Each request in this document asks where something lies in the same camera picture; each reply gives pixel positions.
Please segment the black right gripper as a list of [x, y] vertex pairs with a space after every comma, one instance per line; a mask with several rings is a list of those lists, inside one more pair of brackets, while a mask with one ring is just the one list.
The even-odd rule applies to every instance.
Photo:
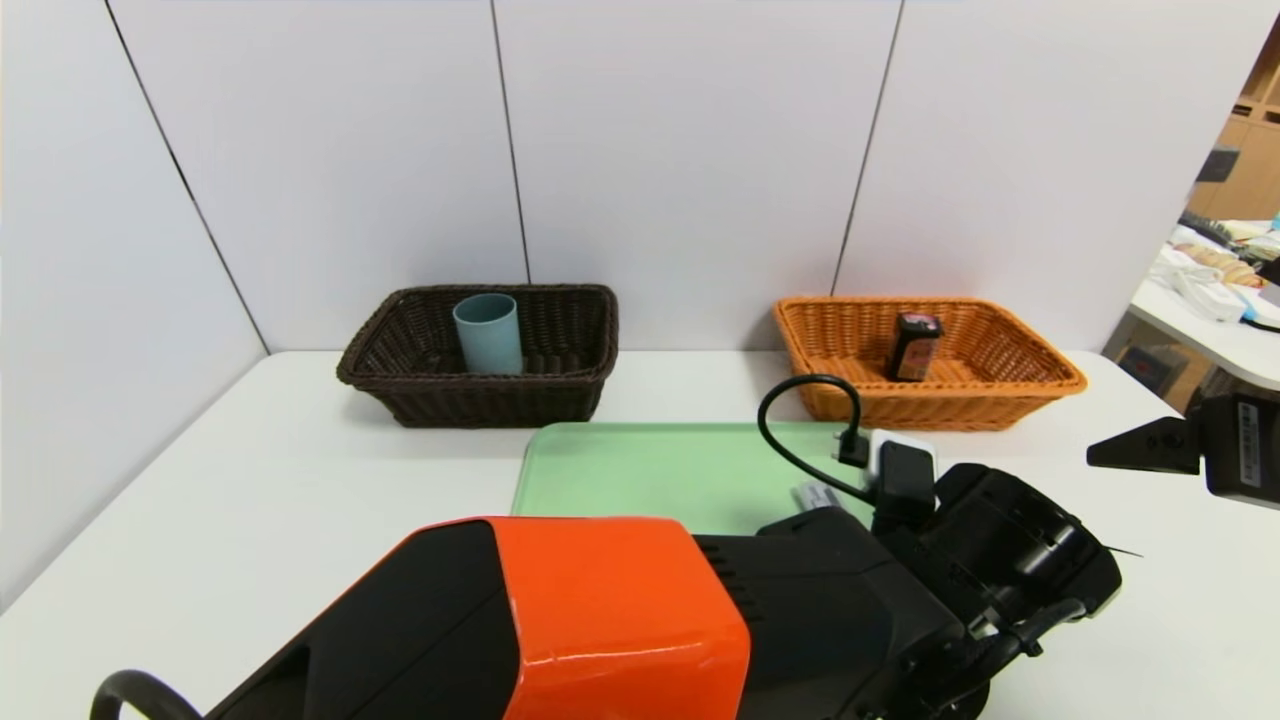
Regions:
[[1279, 509], [1279, 405], [1271, 398], [1221, 395], [1198, 411], [1199, 446], [1185, 418], [1165, 416], [1088, 447], [1092, 468], [1201, 473], [1211, 495]]

